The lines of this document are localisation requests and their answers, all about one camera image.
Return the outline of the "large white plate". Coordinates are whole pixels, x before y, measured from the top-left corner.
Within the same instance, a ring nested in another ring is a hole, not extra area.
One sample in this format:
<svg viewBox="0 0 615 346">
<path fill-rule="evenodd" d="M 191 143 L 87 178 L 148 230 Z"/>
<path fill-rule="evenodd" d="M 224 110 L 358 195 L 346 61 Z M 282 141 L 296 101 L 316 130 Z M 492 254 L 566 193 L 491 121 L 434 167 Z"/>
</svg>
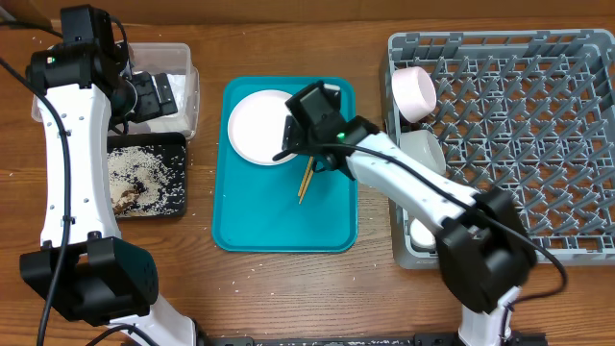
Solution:
<svg viewBox="0 0 615 346">
<path fill-rule="evenodd" d="M 283 150 L 284 124 L 290 115 L 285 102 L 290 97 L 285 91 L 266 89 L 249 94 L 234 107 L 228 121 L 228 138 L 241 158 L 270 166 L 296 157 L 290 154 L 273 160 Z"/>
</svg>

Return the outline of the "small grey bowl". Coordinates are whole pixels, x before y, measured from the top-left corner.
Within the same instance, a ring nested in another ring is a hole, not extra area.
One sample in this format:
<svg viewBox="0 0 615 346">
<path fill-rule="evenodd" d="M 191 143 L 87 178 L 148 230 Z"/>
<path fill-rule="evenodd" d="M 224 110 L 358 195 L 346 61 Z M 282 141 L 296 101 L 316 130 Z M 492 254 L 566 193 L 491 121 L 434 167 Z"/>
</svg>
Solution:
<svg viewBox="0 0 615 346">
<path fill-rule="evenodd" d="M 437 138 L 427 130 L 418 130 L 400 135 L 400 149 L 409 157 L 431 171 L 444 176 L 446 162 Z"/>
</svg>

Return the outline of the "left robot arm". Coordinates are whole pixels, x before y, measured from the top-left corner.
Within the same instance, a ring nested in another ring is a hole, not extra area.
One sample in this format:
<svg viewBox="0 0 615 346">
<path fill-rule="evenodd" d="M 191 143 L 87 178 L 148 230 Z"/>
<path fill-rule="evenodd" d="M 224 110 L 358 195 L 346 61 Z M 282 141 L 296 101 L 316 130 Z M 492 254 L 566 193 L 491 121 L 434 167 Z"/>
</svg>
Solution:
<svg viewBox="0 0 615 346">
<path fill-rule="evenodd" d="M 130 123 L 178 110 L 165 74 L 132 70 L 117 18 L 90 5 L 61 10 L 61 42 L 33 54 L 19 82 L 36 97 L 45 131 L 47 209 L 22 280 L 44 312 L 123 332 L 146 345 L 204 345 L 193 319 L 161 295 L 151 254 L 122 238 L 112 210 L 108 143 L 134 143 Z"/>
</svg>

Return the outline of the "cream plastic cup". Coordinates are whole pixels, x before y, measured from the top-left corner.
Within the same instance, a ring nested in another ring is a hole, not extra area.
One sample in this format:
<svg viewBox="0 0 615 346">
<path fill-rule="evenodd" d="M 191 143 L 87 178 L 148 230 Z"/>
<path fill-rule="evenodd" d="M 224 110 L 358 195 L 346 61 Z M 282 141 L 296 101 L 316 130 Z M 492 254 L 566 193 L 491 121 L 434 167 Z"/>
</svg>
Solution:
<svg viewBox="0 0 615 346">
<path fill-rule="evenodd" d="M 412 248 L 417 252 L 432 252 L 435 250 L 435 237 L 418 219 L 409 224 L 409 238 Z"/>
</svg>

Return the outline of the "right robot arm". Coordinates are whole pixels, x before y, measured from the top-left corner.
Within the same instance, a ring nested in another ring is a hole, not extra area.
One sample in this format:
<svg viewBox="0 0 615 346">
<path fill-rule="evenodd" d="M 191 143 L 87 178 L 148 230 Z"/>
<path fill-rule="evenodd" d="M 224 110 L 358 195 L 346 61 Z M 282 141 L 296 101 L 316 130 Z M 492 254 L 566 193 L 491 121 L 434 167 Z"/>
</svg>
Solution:
<svg viewBox="0 0 615 346">
<path fill-rule="evenodd" d="M 289 135 L 278 161 L 306 155 L 325 170 L 385 194 L 420 221 L 434 236 L 442 281 L 462 305 L 458 330 L 449 345 L 544 345 L 542 335 L 510 328 L 514 308 L 525 302 L 522 285 L 537 257 L 559 271 L 563 292 L 568 275 L 563 264 L 528 236 L 511 194 L 498 187 L 479 192 L 431 171 L 406 155 L 378 126 L 364 117 L 345 119 L 339 91 L 312 83 L 285 103 Z"/>
</svg>

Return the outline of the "pink bowl with rice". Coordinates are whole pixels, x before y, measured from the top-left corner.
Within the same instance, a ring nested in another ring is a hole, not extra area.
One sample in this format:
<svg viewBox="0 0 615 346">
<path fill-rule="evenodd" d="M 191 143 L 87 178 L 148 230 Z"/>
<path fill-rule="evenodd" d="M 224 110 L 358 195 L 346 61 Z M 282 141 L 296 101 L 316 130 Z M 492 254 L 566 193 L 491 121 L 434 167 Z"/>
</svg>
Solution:
<svg viewBox="0 0 615 346">
<path fill-rule="evenodd" d="M 402 117 L 416 123 L 436 107 L 436 90 L 430 74 L 419 66 L 396 70 L 391 77 L 392 93 Z"/>
</svg>

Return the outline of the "wooden chopstick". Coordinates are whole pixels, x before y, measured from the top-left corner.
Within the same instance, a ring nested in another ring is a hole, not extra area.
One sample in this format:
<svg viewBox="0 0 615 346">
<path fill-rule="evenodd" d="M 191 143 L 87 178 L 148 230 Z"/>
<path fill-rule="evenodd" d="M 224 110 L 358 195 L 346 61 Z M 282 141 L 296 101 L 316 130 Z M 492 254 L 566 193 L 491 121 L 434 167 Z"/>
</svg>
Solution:
<svg viewBox="0 0 615 346">
<path fill-rule="evenodd" d="M 313 174 L 314 174 L 314 158 L 313 158 L 313 163 L 312 163 L 311 171 L 309 172 L 309 175 L 308 175 L 308 177 L 307 177 L 307 183 L 306 183 L 306 185 L 305 185 L 303 195 L 302 195 L 301 197 L 299 197 L 299 204 L 302 204 L 302 202 L 303 202 L 303 200 L 304 200 L 304 198 L 305 198 L 305 195 L 306 195 L 306 193 L 307 193 L 307 189 L 308 189 L 308 187 L 309 187 L 309 184 L 310 184 L 310 182 L 311 182 L 311 179 L 312 179 Z"/>
<path fill-rule="evenodd" d="M 307 162 L 307 168 L 306 168 L 306 171 L 304 173 L 303 179 L 299 187 L 298 197 L 301 197 L 303 195 L 304 188 L 308 180 L 308 175 L 309 175 L 309 172 L 311 171 L 312 163 L 313 163 L 313 157 L 309 157 L 308 162 Z"/>
</svg>

